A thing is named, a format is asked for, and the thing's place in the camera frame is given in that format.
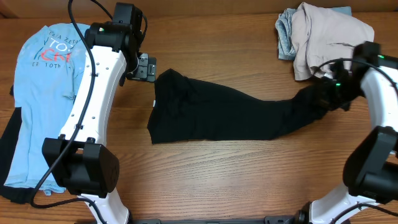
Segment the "black t-shirt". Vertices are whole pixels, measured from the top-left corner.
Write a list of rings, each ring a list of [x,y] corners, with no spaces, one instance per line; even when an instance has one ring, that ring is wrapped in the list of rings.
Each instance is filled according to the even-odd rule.
[[[322,119],[315,86],[289,100],[263,101],[233,88],[168,69],[154,83],[147,124],[152,143],[188,140],[273,140]]]

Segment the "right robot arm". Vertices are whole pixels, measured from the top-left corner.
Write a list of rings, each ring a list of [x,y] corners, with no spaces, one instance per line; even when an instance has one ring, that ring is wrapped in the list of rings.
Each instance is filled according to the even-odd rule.
[[[318,104],[347,111],[362,96],[368,102],[372,130],[347,159],[342,183],[307,203],[288,223],[349,223],[367,208],[397,215],[381,208],[397,200],[397,164],[387,160],[397,154],[397,59],[383,55],[379,44],[364,42],[354,48],[348,70],[345,61],[328,61],[332,74],[322,78]]]

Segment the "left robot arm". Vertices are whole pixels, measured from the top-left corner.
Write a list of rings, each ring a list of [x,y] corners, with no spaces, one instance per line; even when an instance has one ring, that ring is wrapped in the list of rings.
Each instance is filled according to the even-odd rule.
[[[154,82],[156,59],[140,47],[147,18],[135,5],[117,3],[110,21],[82,34],[85,70],[70,115],[58,138],[45,138],[42,154],[57,185],[85,202],[96,223],[132,223],[116,190],[119,160],[106,148],[108,118],[118,86]]]

